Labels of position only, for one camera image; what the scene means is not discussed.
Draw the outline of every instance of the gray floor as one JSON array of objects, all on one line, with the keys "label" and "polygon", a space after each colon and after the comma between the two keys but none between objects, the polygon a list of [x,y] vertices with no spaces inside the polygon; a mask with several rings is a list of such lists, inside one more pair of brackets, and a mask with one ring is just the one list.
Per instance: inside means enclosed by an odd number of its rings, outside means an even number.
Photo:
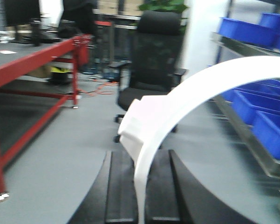
[{"label": "gray floor", "polygon": [[[86,91],[96,85],[79,82]],[[106,151],[124,150],[112,140],[118,129],[113,117],[123,112],[116,105],[116,87],[104,90],[115,93],[83,94],[77,110],[67,104],[6,170],[10,198],[0,203],[0,224],[67,223],[91,187]],[[68,90],[58,87],[58,91]],[[182,119],[163,149],[174,149],[199,181],[236,210],[259,223],[280,223],[279,182],[264,174],[213,102]]]}]

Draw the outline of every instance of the white curved object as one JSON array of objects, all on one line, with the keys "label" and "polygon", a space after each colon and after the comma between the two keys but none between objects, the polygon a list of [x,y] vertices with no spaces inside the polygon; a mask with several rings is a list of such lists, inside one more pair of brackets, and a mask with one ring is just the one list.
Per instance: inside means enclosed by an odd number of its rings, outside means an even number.
[{"label": "white curved object", "polygon": [[212,97],[236,86],[280,77],[280,57],[252,56],[216,64],[189,77],[168,95],[134,100],[118,133],[135,163],[139,223],[144,223],[147,177],[154,155],[170,130]]}]

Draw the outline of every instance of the chair wheel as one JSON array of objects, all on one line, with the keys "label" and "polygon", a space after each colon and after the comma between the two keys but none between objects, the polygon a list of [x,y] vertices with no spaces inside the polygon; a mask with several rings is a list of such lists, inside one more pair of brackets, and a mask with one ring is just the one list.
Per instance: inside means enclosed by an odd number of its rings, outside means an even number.
[{"label": "chair wheel", "polygon": [[118,143],[119,140],[120,140],[120,135],[116,135],[116,136],[114,137],[114,142],[115,142],[115,143]]},{"label": "chair wheel", "polygon": [[115,121],[116,123],[119,123],[119,117],[115,117],[115,118],[114,118],[114,121]]},{"label": "chair wheel", "polygon": [[176,133],[177,132],[177,126],[173,127],[171,132]]}]

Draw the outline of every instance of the table leg foot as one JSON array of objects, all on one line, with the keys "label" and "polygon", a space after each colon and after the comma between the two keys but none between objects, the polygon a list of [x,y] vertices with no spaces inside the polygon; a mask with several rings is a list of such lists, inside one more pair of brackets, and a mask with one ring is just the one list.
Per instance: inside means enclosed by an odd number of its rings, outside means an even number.
[{"label": "table leg foot", "polygon": [[7,200],[9,198],[9,192],[8,191],[4,191],[2,193],[0,193],[0,202],[3,202],[5,200]]}]

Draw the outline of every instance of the white wall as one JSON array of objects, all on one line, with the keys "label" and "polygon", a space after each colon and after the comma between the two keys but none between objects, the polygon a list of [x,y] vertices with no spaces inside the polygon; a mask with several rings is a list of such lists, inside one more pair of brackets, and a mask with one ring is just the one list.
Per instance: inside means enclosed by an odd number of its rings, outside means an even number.
[{"label": "white wall", "polygon": [[[211,33],[218,31],[228,4],[229,0],[188,0],[187,5],[191,9],[181,64],[189,70],[187,77],[215,63],[218,47],[211,41]],[[234,0],[230,17],[258,23],[262,12],[272,11],[272,4],[257,0]]]},{"label": "white wall", "polygon": [[59,22],[63,11],[61,0],[40,0],[40,7],[41,13],[48,14],[53,24]]}]

